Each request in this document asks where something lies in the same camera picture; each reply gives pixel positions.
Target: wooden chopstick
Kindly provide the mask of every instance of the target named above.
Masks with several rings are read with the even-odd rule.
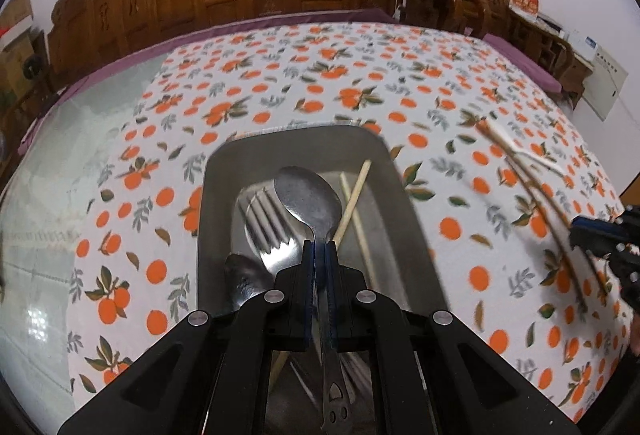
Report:
[[[584,299],[584,294],[582,293],[582,287],[580,286],[580,280],[578,280],[578,277],[575,274],[574,266],[571,263],[571,261],[569,259],[569,256],[566,254],[566,251],[564,250],[564,247],[562,246],[562,242],[560,240],[560,236],[558,235],[558,233],[556,232],[554,227],[551,225],[551,222],[549,221],[549,218],[546,215],[545,208],[543,208],[543,206],[542,206],[542,204],[540,204],[539,200],[536,199],[536,196],[533,195],[533,192],[532,192],[530,186],[533,186],[538,191],[540,191],[542,194],[545,194],[544,190],[542,189],[542,187],[540,187],[540,183],[536,179],[530,179],[529,183],[527,183],[523,179],[522,175],[520,174],[520,171],[516,168],[516,167],[520,168],[520,166],[518,165],[518,163],[516,161],[513,160],[513,158],[507,157],[507,164],[513,170],[513,173],[516,175],[516,178],[518,179],[520,184],[522,184],[522,186],[524,187],[525,191],[529,195],[529,198],[536,205],[536,209],[538,210],[538,213],[540,213],[540,216],[542,217],[543,221],[545,221],[546,225],[548,225],[549,231],[551,232],[551,236],[554,237],[554,240],[556,241],[556,244],[558,245],[558,250],[560,252],[560,263],[564,263],[564,267],[567,270],[567,272],[569,273],[569,277],[571,278],[571,281],[574,284],[575,293],[577,294],[578,304],[580,305],[580,309],[581,309],[581,311],[583,313],[587,312],[587,310],[589,308],[587,307],[587,302]]]
[[[349,182],[347,180],[347,176],[343,173],[340,173],[340,186],[342,186],[342,192],[344,193],[344,197],[347,200],[351,199],[351,189],[349,187]],[[362,260],[364,262],[364,269],[367,273],[367,280],[369,281],[369,286],[372,289],[379,289],[378,279],[376,277],[376,272],[373,269],[373,261],[371,258],[371,251],[369,250],[369,242],[367,242],[367,236],[364,234],[364,227],[362,226],[362,220],[360,220],[360,214],[357,209],[353,210],[353,229],[356,233],[356,238],[358,239],[358,245],[360,246],[360,252],[362,253]]]
[[[338,225],[338,229],[335,230],[334,242],[335,248],[340,247],[340,243],[342,241],[342,237],[347,231],[347,226],[351,221],[351,216],[356,208],[356,204],[358,203],[358,199],[360,198],[360,192],[362,192],[362,188],[364,188],[364,183],[367,180],[367,175],[369,174],[369,168],[371,168],[371,161],[367,159],[362,163],[362,167],[360,168],[360,173],[358,174],[358,178],[356,180],[356,184],[353,187],[353,192],[350,196],[345,194],[345,197],[348,199],[347,207],[344,209],[344,213],[342,214],[342,219],[340,220],[340,224]]]
[[[560,209],[560,206],[558,205],[558,203],[556,203],[556,201],[553,200],[552,197],[546,194],[545,190],[542,189],[542,186],[540,185],[540,182],[538,181],[537,177],[529,169],[529,167],[517,157],[516,153],[511,149],[511,146],[505,141],[503,141],[500,136],[498,136],[497,134],[494,134],[493,130],[487,125],[486,119],[480,121],[480,123],[476,125],[476,128],[485,138],[489,139],[489,141],[495,142],[495,144],[497,144],[504,150],[505,154],[507,154],[507,157],[511,159],[511,161],[518,168],[520,168],[522,172],[529,178],[529,181],[530,181],[529,184],[533,185],[536,188],[536,190],[538,190],[538,192],[542,194],[545,201],[549,204],[549,206],[551,206],[551,209],[553,209],[556,215],[558,215],[558,217],[562,221],[562,224],[564,224],[564,227],[566,227],[567,229],[571,229],[571,222],[569,221],[569,219],[567,219],[562,209]],[[529,186],[524,182],[523,182],[523,185],[526,188],[529,188]],[[545,216],[543,216],[543,219],[549,225],[549,230],[553,231],[553,228],[551,227],[550,223],[546,220]],[[591,259],[591,256],[585,253],[582,248],[580,248],[580,252],[584,255],[584,258],[587,260],[587,264],[589,265],[591,272],[593,272],[593,275],[596,278],[596,282],[598,283],[598,287],[600,291],[604,294],[604,296],[606,296],[607,294],[609,294],[609,292],[607,291],[607,288],[605,287],[604,282],[598,276],[598,269],[594,265],[593,260]]]

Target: electrical box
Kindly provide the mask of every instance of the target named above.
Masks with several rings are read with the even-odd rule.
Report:
[[[593,74],[585,79],[585,101],[593,108],[593,111],[601,120],[605,120],[613,103],[620,96],[622,85],[625,83],[628,73],[611,54],[598,46],[593,59]]]

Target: metal spoon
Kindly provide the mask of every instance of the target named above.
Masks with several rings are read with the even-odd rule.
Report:
[[[273,288],[273,276],[261,261],[231,253],[225,260],[225,283],[238,310],[245,301]]]
[[[314,235],[314,275],[318,298],[318,323],[322,359],[322,430],[331,435],[351,432],[351,405],[340,369],[338,353],[332,348],[326,293],[325,246],[342,216],[338,195],[318,174],[289,166],[278,171],[276,195],[289,212]]]

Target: chopstick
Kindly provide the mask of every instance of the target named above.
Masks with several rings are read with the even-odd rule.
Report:
[[[335,230],[334,242],[335,248],[340,247],[340,243],[342,242],[342,237],[347,231],[347,226],[351,221],[351,216],[355,211],[356,204],[358,203],[358,198],[360,198],[360,192],[362,192],[362,188],[364,188],[364,183],[367,180],[367,174],[369,174],[369,168],[371,168],[371,161],[367,159],[362,163],[362,168],[360,168],[360,173],[358,174],[358,178],[356,179],[356,184],[353,187],[353,193],[351,195],[347,195],[344,193],[344,196],[348,199],[347,207],[344,209],[344,213],[342,214],[342,219],[340,220],[340,224],[338,225],[338,229]]]
[[[533,185],[536,188],[536,190],[538,190],[538,192],[540,192],[542,194],[542,196],[545,199],[545,201],[549,204],[549,206],[551,206],[551,209],[553,209],[554,213],[560,218],[560,220],[562,221],[562,224],[564,225],[564,227],[566,227],[567,230],[571,229],[571,222],[565,216],[564,212],[562,212],[562,209],[560,209],[560,206],[558,205],[558,203],[556,203],[556,201],[553,200],[553,198],[551,198],[549,195],[546,194],[546,192],[542,189],[542,186],[540,185],[540,182],[538,181],[538,179],[534,175],[534,173],[529,169],[529,167],[526,164],[523,163],[523,161],[521,161],[513,153],[513,149],[511,148],[511,145],[509,145],[506,141],[504,141],[503,138],[500,135],[494,133],[492,127],[489,126],[489,124],[488,124],[486,119],[484,119],[480,123],[478,123],[476,125],[476,128],[478,129],[478,131],[485,138],[489,139],[490,141],[495,142],[495,144],[497,144],[498,146],[500,146],[504,150],[505,154],[507,154],[507,157],[509,159],[511,159],[511,161],[518,168],[520,168],[520,170],[522,170],[522,172],[529,178],[529,181],[530,181],[529,184]],[[527,184],[524,184],[524,186],[525,186],[526,189],[529,188],[529,186]],[[541,214],[541,216],[545,220],[546,224],[549,225],[549,230],[551,230],[552,233],[553,233],[553,228],[551,227],[551,224],[546,220],[544,215]],[[580,252],[584,255],[584,258],[587,260],[587,264],[588,264],[589,268],[591,269],[591,272],[593,272],[593,275],[596,278],[596,282],[598,283],[598,288],[600,289],[601,293],[603,293],[603,295],[606,296],[607,294],[609,294],[609,291],[607,291],[607,288],[605,287],[604,282],[598,276],[598,269],[596,268],[595,264],[593,263],[593,260],[591,259],[591,256],[588,255],[587,253],[585,253],[582,248],[580,248]]]
[[[348,200],[348,202],[347,202],[346,208],[344,209],[344,213],[342,214],[342,218],[340,219],[340,224],[338,224],[338,228],[336,229],[336,232],[333,238],[336,249],[338,249],[338,247],[340,246],[340,243],[342,242],[342,238],[344,237],[344,233],[345,231],[347,231],[347,226],[349,225],[349,222],[351,221],[352,217],[354,218],[354,226],[355,226],[355,218],[356,216],[358,217],[358,223],[360,224],[360,231],[362,233],[362,238],[364,239],[364,231],[362,230],[362,222],[360,222],[360,216],[357,214],[356,203],[358,202],[358,198],[360,197],[362,188],[364,188],[364,183],[367,179],[367,174],[369,174],[369,168],[371,168],[371,161],[367,159],[362,164],[362,168],[360,168],[360,173],[358,174],[358,179],[356,180],[356,184],[353,187],[353,192],[349,190],[350,195],[347,194],[346,191],[344,191],[345,186],[344,185],[342,186],[342,190],[344,191],[345,198]],[[341,176],[340,182],[342,182],[342,176],[344,176],[344,173],[341,173],[340,176]],[[365,260],[365,265],[367,263],[370,266],[370,253],[369,253],[369,259]],[[287,363],[288,357],[289,357],[289,352],[282,351],[278,354],[278,357],[276,357],[276,360],[273,362],[273,365],[271,365],[271,372],[269,375],[269,391],[271,391],[271,389],[275,385],[280,375],[280,372],[282,371],[282,368],[284,368],[284,365]]]
[[[559,237],[558,233],[556,232],[556,230],[551,225],[551,222],[549,221],[549,218],[546,215],[545,208],[543,208],[543,206],[542,206],[542,204],[540,204],[539,200],[536,199],[536,196],[533,195],[533,192],[532,192],[530,186],[533,186],[534,188],[536,188],[536,190],[540,191],[543,195],[545,194],[544,190],[542,189],[542,187],[540,186],[540,183],[536,179],[530,179],[529,183],[527,183],[523,179],[522,175],[520,174],[520,171],[517,170],[517,168],[516,168],[518,163],[514,162],[513,158],[508,157],[507,158],[507,164],[513,170],[513,173],[516,175],[516,178],[518,179],[520,184],[522,184],[522,186],[524,187],[525,191],[529,195],[529,198],[536,205],[536,209],[538,210],[538,213],[540,213],[540,216],[542,217],[543,221],[545,221],[545,224],[548,225],[549,231],[551,232],[551,236],[554,237],[554,240],[556,241],[556,244],[558,245],[558,250],[560,252],[560,263],[564,263],[564,267],[565,267],[566,271],[569,273],[569,277],[571,278],[571,281],[574,284],[575,293],[577,295],[578,304],[580,305],[580,309],[581,309],[581,311],[583,313],[587,312],[587,310],[589,308],[587,307],[587,302],[584,299],[584,294],[582,293],[582,287],[580,286],[580,280],[578,280],[578,277],[575,274],[574,266],[571,263],[571,261],[569,260],[569,257],[566,254],[566,251],[564,250],[564,247],[562,246],[562,242],[560,240],[560,237]]]
[[[351,189],[349,187],[349,182],[347,180],[347,176],[343,173],[340,173],[340,186],[342,186],[342,192],[344,193],[344,197],[347,200],[351,199]],[[365,272],[367,273],[367,279],[369,280],[369,286],[372,289],[379,289],[378,279],[376,277],[376,272],[373,270],[373,261],[371,259],[371,251],[369,250],[369,242],[367,242],[367,237],[364,234],[364,227],[362,227],[362,221],[360,220],[360,214],[357,209],[353,210],[353,229],[356,233],[356,238],[358,239],[358,245],[360,246],[360,252],[362,253],[362,259],[364,261]]]
[[[522,184],[522,186],[524,187],[525,191],[529,195],[530,199],[536,205],[536,209],[538,209],[538,212],[540,213],[540,216],[542,217],[543,221],[545,221],[545,224],[548,225],[549,231],[551,232],[551,235],[554,237],[554,240],[558,244],[558,249],[559,249],[560,255],[561,255],[561,258],[560,258],[561,263],[564,263],[564,266],[565,266],[567,272],[569,273],[569,277],[571,278],[571,281],[574,284],[575,292],[576,292],[577,299],[578,299],[578,304],[580,305],[580,309],[582,310],[582,312],[587,312],[587,310],[588,310],[587,302],[584,299],[584,294],[582,293],[582,287],[580,286],[580,281],[578,280],[578,277],[577,277],[577,275],[575,273],[574,266],[571,263],[566,251],[564,250],[564,247],[562,246],[562,243],[561,243],[561,240],[560,240],[560,236],[558,235],[558,233],[555,231],[555,229],[551,225],[551,223],[550,223],[550,221],[548,219],[548,216],[546,214],[546,210],[543,208],[543,206],[539,202],[539,200],[536,199],[535,195],[533,195],[533,192],[531,190],[531,186],[533,186],[540,194],[542,194],[542,196],[545,198],[546,202],[551,206],[551,208],[558,215],[558,217],[560,217],[560,219],[562,221],[562,224],[564,224],[564,226],[567,229],[569,229],[571,227],[571,223],[564,216],[564,213],[560,209],[560,206],[558,206],[558,204],[555,202],[555,200],[553,200],[549,195],[547,195],[545,190],[542,189],[542,185],[540,184],[540,182],[538,181],[536,176],[532,173],[532,171],[529,169],[529,167],[526,166],[526,164],[524,164],[520,159],[517,158],[517,156],[515,155],[513,149],[511,148],[511,146],[506,141],[504,141],[500,136],[498,136],[496,133],[494,133],[494,131],[488,125],[487,121],[486,120],[481,120],[476,125],[476,128],[482,134],[482,136],[484,136],[489,141],[492,141],[495,144],[497,144],[498,146],[500,146],[502,148],[502,150],[505,152],[505,154],[507,156],[507,164],[509,164],[510,168],[513,170],[513,173],[516,175],[518,181]],[[526,182],[524,180],[524,178],[522,177],[520,171],[522,171],[522,173],[524,173],[529,178],[528,182]],[[590,267],[591,267],[592,271],[594,271],[594,274],[596,276],[596,280],[598,280],[600,282],[601,286],[603,287],[604,285],[600,281],[600,279],[598,277],[598,274],[595,271],[595,268],[594,268],[593,264],[591,263],[591,260],[589,258],[588,258],[588,260],[590,262]]]

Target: cardboard box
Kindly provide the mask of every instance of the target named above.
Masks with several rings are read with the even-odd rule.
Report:
[[[0,14],[0,28],[11,28],[28,16],[33,18],[31,0],[10,0]]]
[[[32,55],[33,46],[28,32],[21,34],[0,52],[1,105],[5,109],[25,95],[33,86],[33,82],[25,78],[22,73],[25,60]]]

